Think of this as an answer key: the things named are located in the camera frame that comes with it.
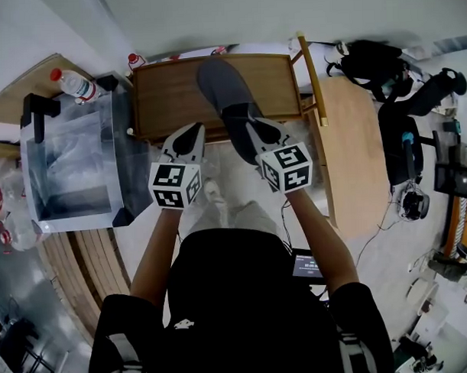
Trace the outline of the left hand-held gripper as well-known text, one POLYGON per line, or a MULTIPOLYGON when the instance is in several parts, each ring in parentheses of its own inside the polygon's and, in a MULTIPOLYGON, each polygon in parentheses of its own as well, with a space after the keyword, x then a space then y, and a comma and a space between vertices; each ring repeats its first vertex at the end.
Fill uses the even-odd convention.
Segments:
POLYGON ((162 209, 185 209, 202 188, 201 160, 206 129, 202 122, 185 125, 168 136, 148 181, 153 201, 162 209))

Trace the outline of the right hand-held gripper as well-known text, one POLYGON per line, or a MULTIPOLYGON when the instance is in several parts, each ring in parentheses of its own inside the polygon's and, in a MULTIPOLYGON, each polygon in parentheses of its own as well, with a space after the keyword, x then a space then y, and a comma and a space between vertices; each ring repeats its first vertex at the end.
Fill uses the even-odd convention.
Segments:
POLYGON ((313 163, 304 142, 296 143, 283 124, 268 118, 249 119, 246 128, 262 177, 274 192, 287 194, 311 185, 313 163))

